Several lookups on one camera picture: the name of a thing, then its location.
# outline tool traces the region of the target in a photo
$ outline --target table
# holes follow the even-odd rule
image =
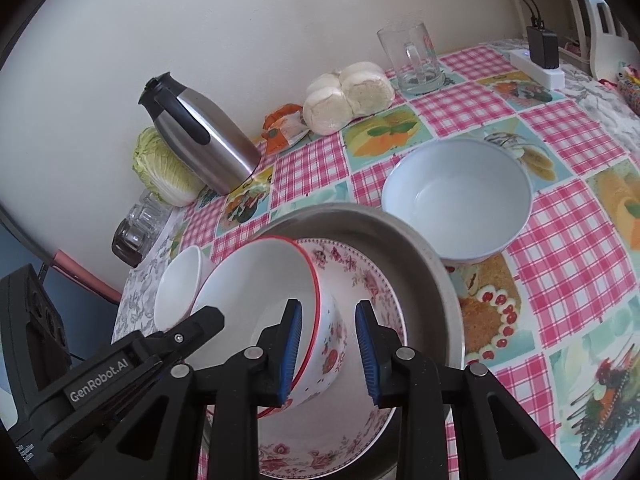
[[[228,197],[204,192],[176,210],[130,272],[113,339],[155,330],[158,282],[181,248],[198,244],[217,264],[294,209],[330,201],[379,207],[387,175],[421,143],[508,138],[531,177],[534,205],[504,253],[447,268],[465,359],[491,368],[581,478],[613,478],[640,440],[640,120],[571,65],[562,65],[565,89],[540,87],[508,62],[520,47],[497,41],[442,56],[446,85],[438,91],[397,91],[390,110],[263,157],[252,181]],[[398,123],[405,132],[367,135]],[[450,421],[447,439],[457,478]]]

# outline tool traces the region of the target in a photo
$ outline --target metal screw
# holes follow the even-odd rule
[[[189,373],[189,367],[187,365],[175,365],[171,368],[171,375],[176,379],[186,377]]]
[[[244,357],[247,359],[259,359],[262,357],[262,354],[264,354],[264,350],[259,346],[249,346],[249,348],[244,351]]]
[[[469,365],[469,371],[476,377],[484,377],[489,369],[482,363],[471,363]]]
[[[413,348],[409,348],[408,346],[401,346],[398,350],[396,350],[396,356],[398,359],[402,359],[403,361],[410,361],[415,357],[415,350]]]

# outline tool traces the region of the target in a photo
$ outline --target metal pot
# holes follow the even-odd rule
[[[439,364],[462,368],[464,331],[458,297],[433,248],[413,228],[379,209],[329,203],[293,211],[258,232],[288,238],[330,238],[368,256],[396,292],[408,343]],[[358,460],[329,475],[334,480],[378,480],[398,460],[401,410]]]

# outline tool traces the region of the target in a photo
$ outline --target cabbage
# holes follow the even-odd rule
[[[133,151],[133,171],[162,202],[182,207],[204,188],[202,181],[181,161],[154,127],[138,136]]]

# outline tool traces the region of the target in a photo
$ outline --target white power strip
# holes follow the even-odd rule
[[[564,88],[564,72],[561,68],[542,68],[529,57],[527,49],[511,50],[511,64],[522,70],[533,81],[540,83],[550,90]]]

